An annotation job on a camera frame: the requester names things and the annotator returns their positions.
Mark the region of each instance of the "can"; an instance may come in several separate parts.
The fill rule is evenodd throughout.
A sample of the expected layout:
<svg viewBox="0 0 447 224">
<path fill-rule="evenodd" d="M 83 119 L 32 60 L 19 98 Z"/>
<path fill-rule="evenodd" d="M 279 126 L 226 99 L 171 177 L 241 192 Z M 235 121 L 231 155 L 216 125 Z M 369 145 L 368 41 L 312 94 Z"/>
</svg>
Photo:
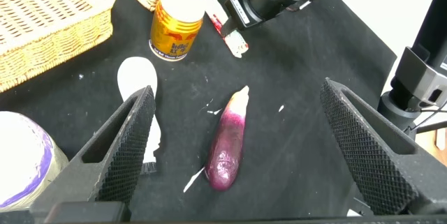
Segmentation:
<svg viewBox="0 0 447 224">
<path fill-rule="evenodd" d="M 203 23 L 201 0 L 159 0 L 152 20 L 149 46 L 167 61 L 183 59 Z"/>
</svg>

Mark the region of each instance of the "black cloth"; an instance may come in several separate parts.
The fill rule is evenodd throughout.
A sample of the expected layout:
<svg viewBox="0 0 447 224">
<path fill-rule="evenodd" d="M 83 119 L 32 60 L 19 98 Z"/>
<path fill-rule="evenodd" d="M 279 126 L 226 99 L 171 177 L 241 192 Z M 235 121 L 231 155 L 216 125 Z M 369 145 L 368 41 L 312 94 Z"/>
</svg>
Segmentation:
<svg viewBox="0 0 447 224">
<path fill-rule="evenodd" d="M 150 51 L 152 14 L 136 0 L 116 0 L 112 22 L 110 39 L 2 93 L 0 109 L 33 119 L 72 158 L 122 103 L 121 62 L 147 57 L 159 77 L 162 139 L 159 172 L 138 182 L 133 220 L 346 215 L 353 182 L 319 90 L 330 77 L 376 107 L 395 55 L 341 0 L 315 0 L 242 32 L 249 51 L 241 59 L 231 55 L 206 15 L 192 50 L 174 63 Z M 183 193 L 203 166 L 219 122 L 207 111 L 223 108 L 245 85 L 250 99 L 235 183 L 216 192 L 200 176 Z"/>
</svg>

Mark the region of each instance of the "eggplant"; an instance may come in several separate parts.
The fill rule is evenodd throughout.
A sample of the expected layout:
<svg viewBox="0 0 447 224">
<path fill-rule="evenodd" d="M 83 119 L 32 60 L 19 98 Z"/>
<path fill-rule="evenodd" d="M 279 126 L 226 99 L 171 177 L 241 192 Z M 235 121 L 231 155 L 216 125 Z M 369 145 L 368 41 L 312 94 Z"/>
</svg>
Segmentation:
<svg viewBox="0 0 447 224">
<path fill-rule="evenodd" d="M 229 189 L 236 179 L 248 102 L 249 88 L 246 86 L 233 94 L 219 121 L 205 166 L 205 175 L 211 187 L 218 191 Z"/>
</svg>

